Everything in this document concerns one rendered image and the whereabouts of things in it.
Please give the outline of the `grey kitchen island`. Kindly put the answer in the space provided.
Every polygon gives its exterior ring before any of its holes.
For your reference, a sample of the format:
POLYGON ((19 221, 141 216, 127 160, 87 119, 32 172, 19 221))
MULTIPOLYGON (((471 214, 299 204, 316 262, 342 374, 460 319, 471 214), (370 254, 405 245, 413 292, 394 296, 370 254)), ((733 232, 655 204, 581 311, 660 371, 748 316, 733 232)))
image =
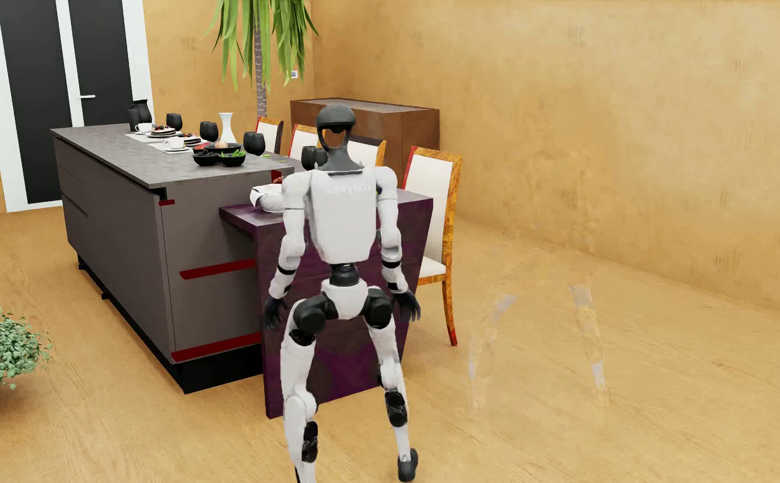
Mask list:
POLYGON ((235 168, 167 154, 123 124, 51 130, 68 242, 184 393, 263 371, 253 238, 220 216, 294 171, 280 155, 235 168))

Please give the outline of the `tall palm plant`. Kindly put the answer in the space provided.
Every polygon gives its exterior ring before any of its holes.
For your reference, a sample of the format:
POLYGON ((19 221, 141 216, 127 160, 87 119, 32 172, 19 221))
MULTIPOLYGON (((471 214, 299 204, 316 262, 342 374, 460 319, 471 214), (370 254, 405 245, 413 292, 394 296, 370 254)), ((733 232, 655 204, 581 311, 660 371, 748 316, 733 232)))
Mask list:
POLYGON ((272 52, 287 84, 306 65, 311 37, 319 35, 310 16, 311 0, 215 0, 207 30, 221 48, 222 80, 234 89, 240 78, 255 82, 256 115, 267 116, 272 52))

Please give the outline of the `robot left leg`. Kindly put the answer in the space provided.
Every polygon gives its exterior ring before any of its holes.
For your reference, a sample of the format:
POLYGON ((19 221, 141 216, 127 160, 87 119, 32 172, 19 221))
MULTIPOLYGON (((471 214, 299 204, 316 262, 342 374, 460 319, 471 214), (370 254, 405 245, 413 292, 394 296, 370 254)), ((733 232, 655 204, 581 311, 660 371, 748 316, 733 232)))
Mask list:
POLYGON ((317 334, 324 329, 326 321, 336 315, 326 291, 296 302, 289 311, 281 343, 284 434, 298 483, 317 483, 318 425, 313 417, 318 403, 307 389, 307 379, 317 334))

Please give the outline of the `robot right leg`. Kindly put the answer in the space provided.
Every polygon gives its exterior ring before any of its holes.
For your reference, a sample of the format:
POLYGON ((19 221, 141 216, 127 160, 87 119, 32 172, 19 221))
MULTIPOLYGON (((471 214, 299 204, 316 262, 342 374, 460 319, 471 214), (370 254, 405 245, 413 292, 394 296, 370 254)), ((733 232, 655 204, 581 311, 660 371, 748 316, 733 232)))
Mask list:
POLYGON ((396 438, 398 478, 409 482, 416 477, 418 455, 409 444, 404 373, 396 345, 393 307, 384 291, 378 287, 368 287, 362 316, 377 353, 379 382, 384 389, 386 411, 396 438))

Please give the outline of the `black double door white frame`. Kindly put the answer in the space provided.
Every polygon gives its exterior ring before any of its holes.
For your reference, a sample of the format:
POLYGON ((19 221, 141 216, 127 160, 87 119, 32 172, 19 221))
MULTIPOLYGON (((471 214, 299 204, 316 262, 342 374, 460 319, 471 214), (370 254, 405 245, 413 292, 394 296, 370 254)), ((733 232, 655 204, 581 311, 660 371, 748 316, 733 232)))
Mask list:
POLYGON ((0 0, 0 187, 7 212, 61 204, 51 128, 125 124, 135 100, 148 100, 153 120, 147 2, 0 0))

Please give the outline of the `robot leg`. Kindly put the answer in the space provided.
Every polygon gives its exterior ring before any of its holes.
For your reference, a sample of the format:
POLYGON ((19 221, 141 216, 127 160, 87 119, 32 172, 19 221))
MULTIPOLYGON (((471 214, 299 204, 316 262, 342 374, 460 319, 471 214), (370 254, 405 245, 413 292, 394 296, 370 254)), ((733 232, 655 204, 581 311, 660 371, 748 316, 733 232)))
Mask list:
POLYGON ((326 291, 296 302, 289 311, 281 343, 284 434, 298 483, 317 483, 318 425, 313 417, 318 403, 307 389, 307 379, 317 334, 324 329, 326 321, 336 315, 326 291))
POLYGON ((418 455, 409 444, 404 373, 396 345, 393 307, 384 291, 378 287, 368 287, 362 316, 377 353, 379 382, 384 389, 386 411, 396 438, 398 478, 409 482, 416 477, 418 455))

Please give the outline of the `robot black head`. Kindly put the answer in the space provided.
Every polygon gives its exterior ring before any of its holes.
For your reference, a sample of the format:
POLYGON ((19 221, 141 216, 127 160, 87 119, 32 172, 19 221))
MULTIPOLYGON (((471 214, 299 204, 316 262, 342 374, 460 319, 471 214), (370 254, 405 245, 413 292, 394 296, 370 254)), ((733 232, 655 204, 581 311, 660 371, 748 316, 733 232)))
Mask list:
POLYGON ((317 169, 331 172, 360 171, 362 165, 354 161, 348 151, 351 131, 355 125, 353 110, 341 103, 331 103, 325 106, 316 118, 318 138, 323 148, 323 155, 318 155, 317 169), (336 134, 344 132, 344 137, 338 146, 330 146, 324 138, 324 131, 330 130, 336 134))

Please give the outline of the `brown wooden cabinet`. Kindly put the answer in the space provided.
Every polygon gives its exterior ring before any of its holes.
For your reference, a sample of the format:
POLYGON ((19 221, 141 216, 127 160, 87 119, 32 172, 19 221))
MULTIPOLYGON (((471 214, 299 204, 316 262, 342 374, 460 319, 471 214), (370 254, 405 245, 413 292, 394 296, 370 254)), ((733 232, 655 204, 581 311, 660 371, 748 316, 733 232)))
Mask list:
POLYGON ((331 103, 342 103, 353 109, 356 124, 354 137, 369 137, 386 142, 384 165, 397 175, 403 185, 409 153, 413 146, 439 150, 439 109, 405 106, 347 98, 320 98, 290 101, 291 120, 295 124, 315 126, 320 110, 331 103))

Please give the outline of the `white bowl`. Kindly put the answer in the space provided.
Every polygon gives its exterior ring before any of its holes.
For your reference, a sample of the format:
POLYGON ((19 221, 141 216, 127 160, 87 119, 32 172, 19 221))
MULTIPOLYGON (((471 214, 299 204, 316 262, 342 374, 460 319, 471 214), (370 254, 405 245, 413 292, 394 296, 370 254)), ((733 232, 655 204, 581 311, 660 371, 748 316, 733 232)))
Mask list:
POLYGON ((269 213, 281 213, 285 203, 281 183, 254 186, 250 191, 253 207, 269 213))

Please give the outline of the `robot white torso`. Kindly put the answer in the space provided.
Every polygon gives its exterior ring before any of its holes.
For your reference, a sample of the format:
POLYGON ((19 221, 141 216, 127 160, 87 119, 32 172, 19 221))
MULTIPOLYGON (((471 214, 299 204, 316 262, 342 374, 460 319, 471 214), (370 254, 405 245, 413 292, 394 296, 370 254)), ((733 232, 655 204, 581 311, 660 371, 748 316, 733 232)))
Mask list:
POLYGON ((322 281, 320 295, 295 306, 294 318, 302 326, 319 326, 326 320, 369 316, 374 304, 385 314, 387 297, 371 289, 355 266, 368 259, 376 237, 374 169, 314 169, 302 175, 311 239, 321 260, 331 266, 331 278, 322 281))

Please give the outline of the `black jug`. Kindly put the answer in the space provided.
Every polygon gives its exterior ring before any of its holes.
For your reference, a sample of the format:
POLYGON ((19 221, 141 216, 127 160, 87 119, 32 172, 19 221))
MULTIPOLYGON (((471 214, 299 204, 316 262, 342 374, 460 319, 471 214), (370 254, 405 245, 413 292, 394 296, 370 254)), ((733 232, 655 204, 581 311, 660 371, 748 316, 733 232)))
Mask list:
POLYGON ((133 126, 138 123, 153 123, 148 100, 133 101, 131 107, 128 109, 128 123, 131 132, 134 132, 133 126))

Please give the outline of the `purple dining table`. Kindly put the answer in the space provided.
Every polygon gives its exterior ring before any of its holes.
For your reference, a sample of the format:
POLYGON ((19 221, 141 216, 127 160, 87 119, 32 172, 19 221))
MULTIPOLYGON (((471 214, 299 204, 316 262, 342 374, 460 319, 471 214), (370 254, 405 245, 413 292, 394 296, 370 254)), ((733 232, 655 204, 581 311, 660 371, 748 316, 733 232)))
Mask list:
MULTIPOLYGON (((401 268, 411 291, 417 281, 434 207, 432 198, 403 189, 397 190, 397 226, 402 235, 401 268)), ((223 206, 223 220, 244 230, 255 242, 255 269, 259 284, 259 305, 268 296, 268 286, 277 269, 281 238, 285 230, 281 214, 267 213, 251 204, 223 206)), ((331 268, 310 245, 302 257, 293 285, 286 296, 290 304, 318 295, 321 282, 331 268)), ((280 383, 280 351, 283 330, 262 329, 262 357, 266 415, 278 418, 283 412, 280 383)), ((329 322, 317 337, 307 388, 316 401, 325 403, 377 386, 378 361, 363 318, 329 322)))

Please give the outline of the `robot black hand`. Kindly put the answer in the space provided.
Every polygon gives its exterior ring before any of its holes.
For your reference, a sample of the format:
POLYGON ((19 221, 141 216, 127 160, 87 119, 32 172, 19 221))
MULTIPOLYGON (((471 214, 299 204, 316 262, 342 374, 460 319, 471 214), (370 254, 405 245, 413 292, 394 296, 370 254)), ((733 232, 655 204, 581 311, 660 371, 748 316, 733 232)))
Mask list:
POLYGON ((393 291, 393 300, 398 306, 398 320, 403 323, 419 321, 422 316, 422 309, 416 299, 415 294, 410 290, 393 291))
POLYGON ((281 310, 287 309, 288 305, 283 298, 274 298, 268 296, 265 300, 262 323, 264 329, 275 330, 277 326, 282 322, 281 310))

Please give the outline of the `wooden chair white cushion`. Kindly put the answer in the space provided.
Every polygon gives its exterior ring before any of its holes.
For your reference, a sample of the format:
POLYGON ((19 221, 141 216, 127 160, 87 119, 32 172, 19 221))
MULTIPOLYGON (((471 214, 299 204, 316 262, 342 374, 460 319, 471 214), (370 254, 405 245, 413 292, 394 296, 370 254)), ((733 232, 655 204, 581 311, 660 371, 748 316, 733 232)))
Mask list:
POLYGON ((293 124, 292 140, 288 156, 295 160, 301 160, 304 147, 321 147, 318 130, 314 126, 293 124))
POLYGON ((369 167, 384 165, 386 140, 352 135, 347 143, 350 157, 359 164, 369 167))
POLYGON ((403 189, 432 200, 431 217, 418 285, 440 283, 451 346, 458 346, 452 306, 452 243, 463 157, 412 146, 403 189))
POLYGON ((264 136, 265 151, 280 154, 284 121, 260 116, 256 121, 256 132, 264 136))

